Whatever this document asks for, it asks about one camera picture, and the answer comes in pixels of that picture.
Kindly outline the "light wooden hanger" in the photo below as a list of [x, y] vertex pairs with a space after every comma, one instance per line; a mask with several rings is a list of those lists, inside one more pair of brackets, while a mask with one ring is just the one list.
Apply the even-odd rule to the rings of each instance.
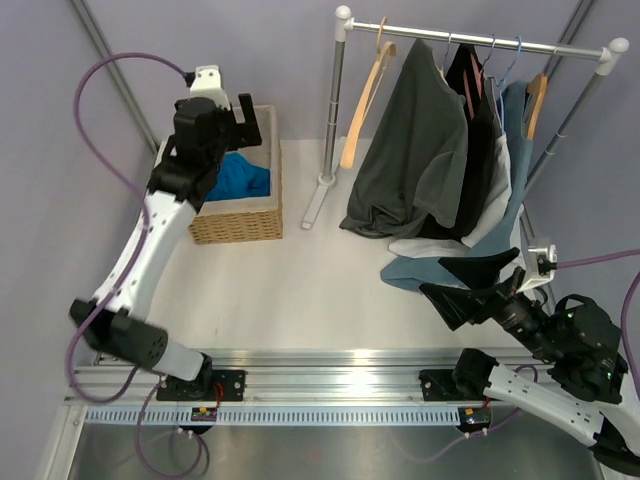
[[382, 79], [384, 78], [389, 61], [397, 54], [396, 45], [393, 41], [387, 41], [384, 44], [381, 43], [383, 27], [386, 24], [387, 17], [383, 17], [377, 33], [376, 59], [371, 67], [369, 76], [362, 90], [342, 151], [340, 167], [343, 169], [351, 169], [354, 165], [357, 144], [362, 127], [376, 97]]

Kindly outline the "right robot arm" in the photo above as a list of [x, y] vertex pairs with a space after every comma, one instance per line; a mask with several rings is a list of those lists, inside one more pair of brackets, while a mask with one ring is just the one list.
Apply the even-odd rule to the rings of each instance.
[[552, 314], [527, 291], [553, 280], [559, 265], [552, 244], [529, 248], [531, 268], [501, 270], [519, 251], [486, 257], [445, 257], [440, 265], [460, 286], [420, 285], [446, 325], [495, 321], [547, 365], [561, 387], [556, 393], [529, 381], [476, 348], [466, 348], [450, 385], [465, 398], [489, 398], [524, 410], [571, 435], [602, 465], [628, 476], [639, 474], [639, 395], [630, 360], [619, 351], [621, 328], [591, 298], [572, 294]]

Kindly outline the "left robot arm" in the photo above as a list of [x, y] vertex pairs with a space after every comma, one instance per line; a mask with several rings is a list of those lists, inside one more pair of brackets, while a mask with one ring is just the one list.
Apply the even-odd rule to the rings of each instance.
[[110, 276], [69, 311], [76, 336], [91, 349], [161, 374], [194, 399], [214, 389], [210, 357], [171, 339], [147, 316], [167, 262], [215, 188], [224, 157], [262, 143], [251, 95], [238, 99], [242, 122], [209, 98], [176, 102], [174, 132], [152, 170], [138, 223]]

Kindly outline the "dark grey t shirt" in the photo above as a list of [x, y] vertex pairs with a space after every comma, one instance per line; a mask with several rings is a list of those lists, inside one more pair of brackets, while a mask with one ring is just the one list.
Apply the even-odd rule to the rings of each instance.
[[353, 183], [341, 229], [412, 238], [426, 219], [455, 225], [468, 151], [464, 104], [432, 48], [416, 40]]

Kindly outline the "bright blue t shirt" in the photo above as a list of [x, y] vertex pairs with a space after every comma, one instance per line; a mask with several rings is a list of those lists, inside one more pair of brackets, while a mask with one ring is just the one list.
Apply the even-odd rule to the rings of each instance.
[[270, 171], [250, 163], [243, 155], [232, 152], [225, 156], [216, 186], [206, 195], [205, 201], [268, 197], [270, 193]]

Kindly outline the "white plastic hanger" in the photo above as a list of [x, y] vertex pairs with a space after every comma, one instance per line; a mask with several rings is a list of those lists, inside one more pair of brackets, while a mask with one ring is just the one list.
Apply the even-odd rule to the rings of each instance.
[[443, 56], [443, 61], [442, 61], [442, 65], [439, 68], [441, 77], [443, 79], [443, 81], [446, 83], [446, 72], [447, 72], [447, 68], [449, 65], [449, 56], [450, 56], [450, 52], [452, 49], [452, 44], [455, 43], [453, 41], [453, 36], [454, 36], [454, 32], [450, 31], [448, 32], [448, 36], [447, 36], [447, 43], [446, 43], [446, 50]]

